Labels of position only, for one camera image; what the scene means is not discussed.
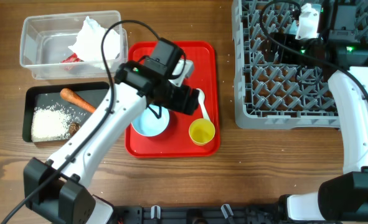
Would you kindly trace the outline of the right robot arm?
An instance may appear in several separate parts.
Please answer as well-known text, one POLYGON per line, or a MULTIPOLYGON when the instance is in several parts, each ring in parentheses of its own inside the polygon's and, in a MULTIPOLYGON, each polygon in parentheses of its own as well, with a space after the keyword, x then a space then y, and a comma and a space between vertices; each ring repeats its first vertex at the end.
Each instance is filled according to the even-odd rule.
POLYGON ((317 192, 281 196, 277 218, 288 222, 368 222, 368 44, 313 39, 299 49, 272 34, 266 36, 301 64, 323 69, 344 146, 343 174, 323 182, 317 192))

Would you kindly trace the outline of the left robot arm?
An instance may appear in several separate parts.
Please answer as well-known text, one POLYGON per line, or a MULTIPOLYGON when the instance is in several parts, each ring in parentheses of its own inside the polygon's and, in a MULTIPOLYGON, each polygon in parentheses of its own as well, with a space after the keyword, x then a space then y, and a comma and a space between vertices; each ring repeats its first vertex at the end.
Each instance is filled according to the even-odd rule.
POLYGON ((24 168, 25 206, 51 223, 117 223, 114 206, 88 191, 105 154, 124 130, 157 105, 192 115, 198 90, 183 84, 194 71, 190 60, 176 62, 162 75, 157 61, 129 61, 96 111, 68 142, 45 162, 32 158, 24 168))

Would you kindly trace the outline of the blue bowl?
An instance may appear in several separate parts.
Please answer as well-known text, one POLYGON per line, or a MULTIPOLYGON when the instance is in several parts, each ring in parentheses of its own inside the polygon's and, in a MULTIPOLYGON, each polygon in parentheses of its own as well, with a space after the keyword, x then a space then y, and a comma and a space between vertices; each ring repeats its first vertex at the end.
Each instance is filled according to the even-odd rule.
POLYGON ((145 137, 155 137, 164 132, 169 124, 169 110, 149 105, 132 123, 133 129, 145 137))

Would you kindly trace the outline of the white rice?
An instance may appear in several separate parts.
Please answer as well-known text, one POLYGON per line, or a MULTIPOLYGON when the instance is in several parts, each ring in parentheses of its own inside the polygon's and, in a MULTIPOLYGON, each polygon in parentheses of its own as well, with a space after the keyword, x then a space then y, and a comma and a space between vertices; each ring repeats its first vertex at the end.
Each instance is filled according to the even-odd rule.
POLYGON ((72 136, 71 125, 81 126, 88 112, 56 103, 51 106, 34 108, 31 123, 32 142, 58 141, 72 136))

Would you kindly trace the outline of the orange carrot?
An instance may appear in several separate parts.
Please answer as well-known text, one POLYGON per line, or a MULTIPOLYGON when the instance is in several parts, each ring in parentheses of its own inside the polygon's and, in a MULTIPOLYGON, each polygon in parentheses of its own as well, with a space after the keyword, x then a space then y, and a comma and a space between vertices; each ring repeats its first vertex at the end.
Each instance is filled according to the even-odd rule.
POLYGON ((92 106, 90 103, 88 103, 83 98, 78 96, 71 89, 63 88, 60 91, 60 97, 63 100, 68 101, 69 103, 72 103, 72 104, 78 106, 79 108, 86 110, 89 113, 94 113, 96 111, 96 108, 94 106, 92 106))

